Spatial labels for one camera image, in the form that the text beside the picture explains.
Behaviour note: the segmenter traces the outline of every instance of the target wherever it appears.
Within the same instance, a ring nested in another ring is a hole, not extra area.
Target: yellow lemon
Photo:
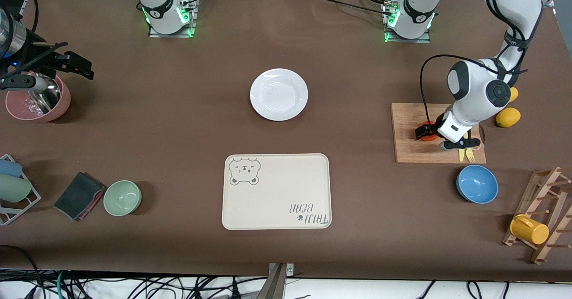
[[[512,126],[521,120],[521,112],[515,108],[506,108],[496,114],[496,124],[502,127]]]
[[[513,102],[518,98],[518,90],[515,87],[510,89],[510,100],[509,103]]]

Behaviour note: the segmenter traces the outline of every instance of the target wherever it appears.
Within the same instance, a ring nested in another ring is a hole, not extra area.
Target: tabletop
[[[432,55],[498,53],[506,26],[484,0],[441,0],[431,44],[384,42],[379,14],[323,0],[202,0],[194,38],[148,38],[136,3],[39,0],[37,34],[69,42],[95,78],[60,73],[72,103],[55,122],[0,111],[0,152],[43,197],[0,229],[0,244],[26,249],[41,269],[264,275],[268,262],[288,262],[302,277],[572,281],[570,250],[535,265],[527,246],[501,243],[531,171],[571,165],[572,63],[552,8],[511,103],[521,121],[483,122],[500,190],[476,205],[455,189],[462,165],[395,162],[390,104],[421,102],[419,69]],[[454,63],[428,64],[429,103],[454,101]],[[276,67],[308,85],[306,108],[287,122],[265,120],[249,102],[252,81]],[[331,225],[225,230],[225,159],[298,153],[329,158]],[[70,222],[53,204],[80,171],[106,185],[135,181],[141,206],[112,217],[100,202]],[[26,267],[6,251],[0,266]]]

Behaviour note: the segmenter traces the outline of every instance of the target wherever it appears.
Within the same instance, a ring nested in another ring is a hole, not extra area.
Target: green cup
[[[0,199],[18,203],[32,191],[32,183],[26,179],[0,173]]]

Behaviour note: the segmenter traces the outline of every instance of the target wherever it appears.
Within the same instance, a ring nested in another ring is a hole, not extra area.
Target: knife
[[[465,139],[468,138],[467,132],[463,135],[463,138],[465,138]],[[464,160],[464,148],[459,150],[459,161],[462,163],[463,160]]]

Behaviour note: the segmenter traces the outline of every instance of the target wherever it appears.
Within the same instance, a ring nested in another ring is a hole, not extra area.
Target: bowl
[[[457,189],[468,201],[486,204],[496,198],[499,184],[490,170],[481,165],[469,165],[457,177]]]
[[[56,120],[70,107],[72,97],[67,85],[58,76],[55,77],[55,83],[59,87],[61,97],[55,107],[47,114],[38,116],[30,111],[25,103],[27,99],[30,99],[30,94],[27,91],[8,91],[6,94],[6,110],[12,117],[24,122],[51,122]]]
[[[104,195],[104,208],[115,217],[135,211],[140,203],[141,191],[132,181],[117,181],[109,186]]]

